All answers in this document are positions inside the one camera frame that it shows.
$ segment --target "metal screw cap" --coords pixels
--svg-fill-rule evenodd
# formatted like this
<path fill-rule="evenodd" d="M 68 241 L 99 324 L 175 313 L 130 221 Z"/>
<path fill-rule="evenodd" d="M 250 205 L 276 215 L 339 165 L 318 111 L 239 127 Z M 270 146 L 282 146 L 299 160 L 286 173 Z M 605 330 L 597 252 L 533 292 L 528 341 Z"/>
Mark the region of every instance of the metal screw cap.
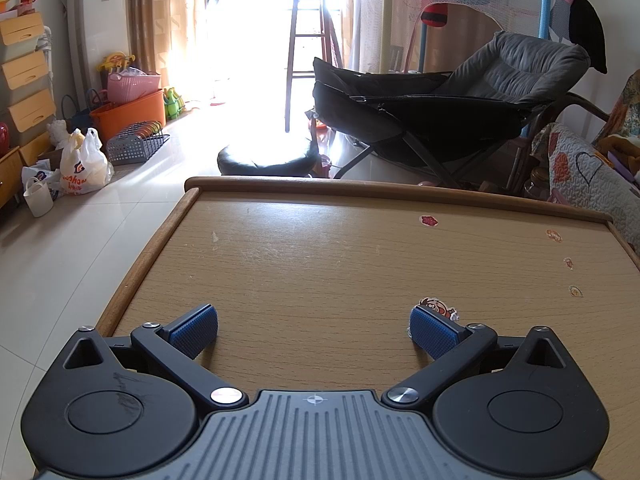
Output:
<path fill-rule="evenodd" d="M 397 388 L 391 388 L 386 396 L 393 402 L 398 404 L 411 404 L 418 400 L 418 392 L 413 388 L 407 386 L 398 386 Z"/>
<path fill-rule="evenodd" d="M 211 393 L 211 400 L 218 404 L 233 404 L 242 399 L 242 392 L 235 388 L 218 388 Z"/>

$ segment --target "plastic bag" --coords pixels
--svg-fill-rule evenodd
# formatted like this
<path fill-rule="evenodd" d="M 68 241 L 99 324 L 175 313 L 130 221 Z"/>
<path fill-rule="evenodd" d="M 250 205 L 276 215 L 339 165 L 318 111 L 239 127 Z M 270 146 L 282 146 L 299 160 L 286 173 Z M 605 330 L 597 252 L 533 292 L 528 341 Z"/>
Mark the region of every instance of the plastic bag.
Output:
<path fill-rule="evenodd" d="M 142 70 L 140 69 L 129 66 L 126 69 L 122 70 L 121 72 L 118 72 L 118 74 L 124 77 L 131 77 L 136 75 L 146 75 L 146 72 L 142 72 Z"/>
<path fill-rule="evenodd" d="M 86 137 L 74 131 L 62 151 L 60 171 L 62 191 L 72 195 L 91 193 L 106 186 L 113 176 L 113 166 L 100 151 L 98 132 L 89 128 Z"/>
<path fill-rule="evenodd" d="M 44 181 L 49 186 L 49 192 L 53 200 L 57 199 L 62 192 L 60 187 L 60 177 L 62 174 L 60 170 L 51 171 L 51 166 L 48 160 L 39 160 L 37 164 L 29 168 L 22 168 L 22 186 L 27 189 L 27 181 L 31 177 L 37 178 L 39 181 Z"/>

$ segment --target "wooden bar stool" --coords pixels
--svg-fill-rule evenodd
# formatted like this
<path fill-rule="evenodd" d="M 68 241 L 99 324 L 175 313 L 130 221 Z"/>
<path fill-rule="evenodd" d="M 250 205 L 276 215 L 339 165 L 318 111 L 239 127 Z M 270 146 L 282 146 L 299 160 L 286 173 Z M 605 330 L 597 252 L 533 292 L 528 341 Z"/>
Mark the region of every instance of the wooden bar stool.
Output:
<path fill-rule="evenodd" d="M 284 129 L 289 131 L 291 117 L 291 88 L 294 79 L 313 78 L 313 70 L 293 70 L 293 59 L 296 49 L 296 38 L 320 38 L 322 40 L 322 59 L 333 64 L 335 57 L 338 68 L 342 68 L 342 57 L 338 46 L 338 37 L 335 33 L 334 22 L 331 19 L 326 0 L 319 1 L 320 10 L 320 33 L 319 34 L 297 34 L 296 24 L 298 22 L 298 4 L 300 0 L 293 0 L 291 9 L 291 34 L 289 37 L 289 61 L 287 63 L 287 95 L 284 108 Z"/>

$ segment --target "black ottoman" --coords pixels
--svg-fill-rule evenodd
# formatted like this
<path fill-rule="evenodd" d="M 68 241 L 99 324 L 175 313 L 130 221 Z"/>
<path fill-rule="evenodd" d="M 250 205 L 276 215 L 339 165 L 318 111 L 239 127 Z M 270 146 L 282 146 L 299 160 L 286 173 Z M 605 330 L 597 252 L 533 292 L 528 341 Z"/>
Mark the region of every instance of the black ottoman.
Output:
<path fill-rule="evenodd" d="M 228 145 L 218 154 L 218 169 L 225 176 L 307 176 L 319 160 L 311 134 L 265 134 Z"/>

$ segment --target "gray wire rack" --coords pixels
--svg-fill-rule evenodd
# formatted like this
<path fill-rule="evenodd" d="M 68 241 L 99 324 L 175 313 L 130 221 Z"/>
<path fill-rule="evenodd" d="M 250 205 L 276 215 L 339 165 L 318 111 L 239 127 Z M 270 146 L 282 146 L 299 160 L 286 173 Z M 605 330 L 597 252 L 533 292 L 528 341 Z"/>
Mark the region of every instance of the gray wire rack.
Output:
<path fill-rule="evenodd" d="M 148 161 L 169 139 L 157 121 L 135 123 L 107 142 L 107 157 L 114 166 Z"/>

